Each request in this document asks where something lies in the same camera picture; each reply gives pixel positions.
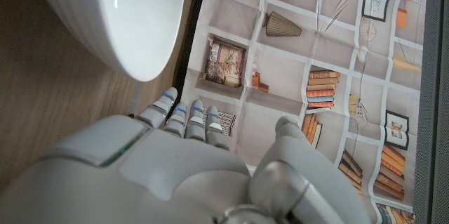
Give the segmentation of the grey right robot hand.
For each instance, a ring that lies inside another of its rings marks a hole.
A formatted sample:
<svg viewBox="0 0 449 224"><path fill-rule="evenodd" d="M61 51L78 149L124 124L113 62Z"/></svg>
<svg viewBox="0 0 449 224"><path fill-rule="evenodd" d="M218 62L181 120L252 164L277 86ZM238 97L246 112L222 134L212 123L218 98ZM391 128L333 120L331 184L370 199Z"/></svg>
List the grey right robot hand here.
<svg viewBox="0 0 449 224"><path fill-rule="evenodd" d="M1 194L2 223L368 223L351 183L290 117L254 171L215 107L167 89L51 145Z"/></svg>

